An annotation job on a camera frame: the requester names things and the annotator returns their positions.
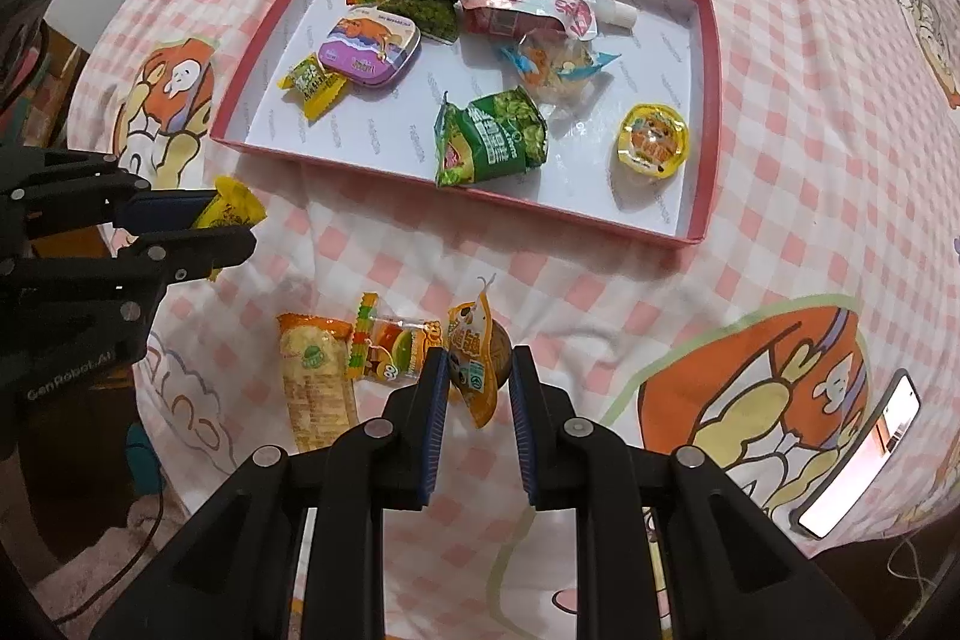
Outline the yellow candy wrapper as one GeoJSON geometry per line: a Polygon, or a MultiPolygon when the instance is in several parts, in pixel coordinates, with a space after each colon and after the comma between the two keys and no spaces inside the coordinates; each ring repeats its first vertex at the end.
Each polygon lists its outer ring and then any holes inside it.
{"type": "Polygon", "coordinates": [[[239,265],[251,255],[256,247],[252,227],[265,218],[265,206],[251,188],[233,175],[218,175],[213,197],[190,226],[215,242],[208,281],[216,281],[225,266],[239,265]]]}
{"type": "Polygon", "coordinates": [[[348,80],[338,71],[327,70],[313,53],[294,64],[277,83],[277,88],[295,96],[302,117],[313,124],[340,99],[348,80]]]}

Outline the orange rice cracker pack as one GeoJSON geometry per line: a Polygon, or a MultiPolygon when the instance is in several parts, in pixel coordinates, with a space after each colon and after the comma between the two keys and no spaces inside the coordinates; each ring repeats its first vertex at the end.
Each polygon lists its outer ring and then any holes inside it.
{"type": "Polygon", "coordinates": [[[291,432],[299,453],[329,447],[358,424],[347,378],[352,327],[316,315],[277,317],[278,354],[291,432]]]}

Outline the burger gummy packet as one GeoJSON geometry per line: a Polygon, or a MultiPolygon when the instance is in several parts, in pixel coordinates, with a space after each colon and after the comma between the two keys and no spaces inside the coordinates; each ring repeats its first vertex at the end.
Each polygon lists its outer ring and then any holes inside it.
{"type": "Polygon", "coordinates": [[[404,320],[377,292],[359,298],[348,341],[348,380],[400,386],[417,381],[428,351],[444,346],[439,320],[404,320]]]}

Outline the orange jelly cup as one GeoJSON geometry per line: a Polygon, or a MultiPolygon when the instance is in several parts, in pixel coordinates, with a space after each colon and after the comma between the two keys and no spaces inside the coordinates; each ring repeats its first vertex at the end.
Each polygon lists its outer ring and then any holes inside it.
{"type": "Polygon", "coordinates": [[[480,278],[477,296],[449,308],[446,317],[449,380],[477,429],[493,419],[498,392],[511,374],[511,342],[488,302],[494,280],[496,276],[480,278]]]}

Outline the purple candy tin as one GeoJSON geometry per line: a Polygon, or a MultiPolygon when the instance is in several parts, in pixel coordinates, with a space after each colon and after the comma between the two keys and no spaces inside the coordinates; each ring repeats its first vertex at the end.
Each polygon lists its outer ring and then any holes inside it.
{"type": "Polygon", "coordinates": [[[379,8],[353,8],[320,44],[319,63],[365,88],[397,80],[420,47],[420,29],[409,18],[379,8]]]}

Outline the dark green snack bag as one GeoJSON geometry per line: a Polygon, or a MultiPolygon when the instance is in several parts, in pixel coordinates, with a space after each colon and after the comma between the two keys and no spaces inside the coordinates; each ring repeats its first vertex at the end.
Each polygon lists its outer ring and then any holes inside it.
{"type": "Polygon", "coordinates": [[[377,7],[410,19],[421,34],[454,44],[459,39],[459,19],[452,0],[382,0],[377,7]]]}

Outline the green pea snack bag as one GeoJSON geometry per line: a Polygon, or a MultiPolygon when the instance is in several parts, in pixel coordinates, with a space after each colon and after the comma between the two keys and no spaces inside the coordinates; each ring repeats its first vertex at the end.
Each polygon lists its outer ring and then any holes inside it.
{"type": "Polygon", "coordinates": [[[444,97],[434,120],[438,187],[466,187],[526,174],[547,162],[547,124],[523,88],[477,97],[464,107],[444,97]]]}

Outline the yellow jelly cup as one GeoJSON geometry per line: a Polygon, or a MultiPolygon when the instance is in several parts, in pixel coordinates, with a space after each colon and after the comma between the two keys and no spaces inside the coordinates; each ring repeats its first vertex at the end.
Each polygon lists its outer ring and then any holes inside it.
{"type": "Polygon", "coordinates": [[[665,181],[685,163],[690,130],[682,115],[664,104],[638,104],[625,115],[615,142],[617,161],[635,174],[665,181]]]}

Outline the clear blue-edged snack packet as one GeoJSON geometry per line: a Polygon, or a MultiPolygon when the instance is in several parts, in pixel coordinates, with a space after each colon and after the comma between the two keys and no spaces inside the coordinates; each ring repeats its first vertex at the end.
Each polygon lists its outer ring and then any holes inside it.
{"type": "Polygon", "coordinates": [[[618,53],[599,52],[553,29],[533,29],[512,44],[500,47],[521,86],[539,103],[573,101],[618,53]]]}

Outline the pink smartphone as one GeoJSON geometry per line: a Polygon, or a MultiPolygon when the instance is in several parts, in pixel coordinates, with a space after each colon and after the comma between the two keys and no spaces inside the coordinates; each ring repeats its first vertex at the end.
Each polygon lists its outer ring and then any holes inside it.
{"type": "Polygon", "coordinates": [[[827,484],[791,512],[791,530],[805,539],[827,537],[851,512],[889,463],[921,411],[921,398],[907,369],[896,369],[864,434],[839,460],[827,484]]]}

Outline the pink shallow cardboard box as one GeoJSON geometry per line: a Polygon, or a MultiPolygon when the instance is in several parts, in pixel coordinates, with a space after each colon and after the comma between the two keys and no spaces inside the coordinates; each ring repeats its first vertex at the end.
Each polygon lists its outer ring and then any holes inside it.
{"type": "MultiPolygon", "coordinates": [[[[721,141],[721,49],[713,0],[617,0],[638,13],[630,31],[602,28],[596,47],[613,64],[571,109],[548,120],[547,162],[524,175],[467,188],[467,197],[526,208],[674,247],[703,241],[716,190],[721,141]],[[652,182],[617,158],[617,131],[633,107],[662,104],[682,115],[692,149],[677,172],[652,182]]],[[[316,52],[347,0],[275,0],[241,57],[213,122],[213,140],[247,152],[355,169],[431,187],[438,163],[434,119],[444,101],[516,86],[498,42],[460,34],[427,39],[384,88],[352,86],[308,122],[278,81],[316,52]]]]}

